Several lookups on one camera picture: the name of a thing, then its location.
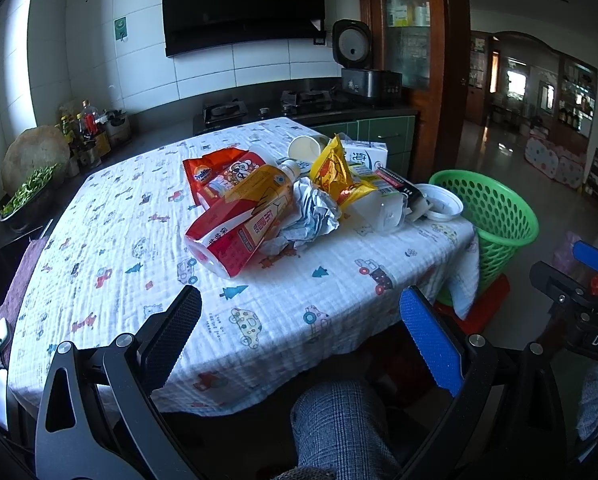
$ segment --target crumpled paper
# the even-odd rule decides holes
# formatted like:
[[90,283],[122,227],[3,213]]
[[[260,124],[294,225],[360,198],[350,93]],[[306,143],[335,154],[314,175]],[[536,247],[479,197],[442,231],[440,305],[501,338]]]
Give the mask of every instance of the crumpled paper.
[[266,240],[259,246],[262,254],[275,256],[288,244],[297,249],[339,227],[341,210],[337,203],[308,177],[295,182],[293,199],[297,206],[295,211],[281,222],[276,238]]

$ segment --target green vegetable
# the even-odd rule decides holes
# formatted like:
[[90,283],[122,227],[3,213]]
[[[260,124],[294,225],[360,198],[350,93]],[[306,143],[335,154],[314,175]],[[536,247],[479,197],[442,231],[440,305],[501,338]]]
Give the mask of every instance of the green vegetable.
[[30,175],[28,179],[21,184],[19,189],[16,190],[16,193],[10,199],[10,202],[3,206],[1,217],[5,218],[6,216],[10,216],[13,212],[23,207],[37,191],[48,183],[52,178],[54,168],[57,166],[58,164],[55,164],[53,166],[46,166],[45,168],[34,170],[32,175]]

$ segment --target green cabinet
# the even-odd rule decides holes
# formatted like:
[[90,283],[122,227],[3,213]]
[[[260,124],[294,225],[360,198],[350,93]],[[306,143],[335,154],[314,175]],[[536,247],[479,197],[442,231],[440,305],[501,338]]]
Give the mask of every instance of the green cabinet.
[[414,116],[362,119],[349,123],[321,124],[312,128],[329,137],[345,133],[353,140],[383,142],[388,148],[388,169],[402,176],[408,175],[415,131]]

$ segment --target white tablecloth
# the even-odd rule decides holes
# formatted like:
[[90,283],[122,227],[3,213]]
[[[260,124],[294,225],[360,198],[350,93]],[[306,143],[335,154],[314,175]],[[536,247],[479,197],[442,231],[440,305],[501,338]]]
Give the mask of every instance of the white tablecloth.
[[[167,384],[163,412],[226,415],[261,401],[299,372],[350,352],[399,320],[401,290],[434,298],[449,278],[460,312],[478,284],[478,245],[464,219],[419,221],[380,235],[356,216],[301,253],[255,257],[234,280],[204,269],[183,235],[194,208],[181,164],[228,145],[261,142],[284,156],[311,130],[280,118],[171,144],[90,176],[34,270],[13,339],[9,384],[38,406],[57,345],[109,344],[165,310],[184,284],[203,312]],[[109,391],[102,389],[106,404]]]

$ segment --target plaid pants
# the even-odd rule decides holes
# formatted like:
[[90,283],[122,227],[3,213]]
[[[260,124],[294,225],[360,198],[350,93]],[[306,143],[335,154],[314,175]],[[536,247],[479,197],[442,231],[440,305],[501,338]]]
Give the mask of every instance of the plaid pants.
[[365,382],[313,386],[291,422],[299,463],[277,480],[392,480],[401,469],[387,446],[383,403]]

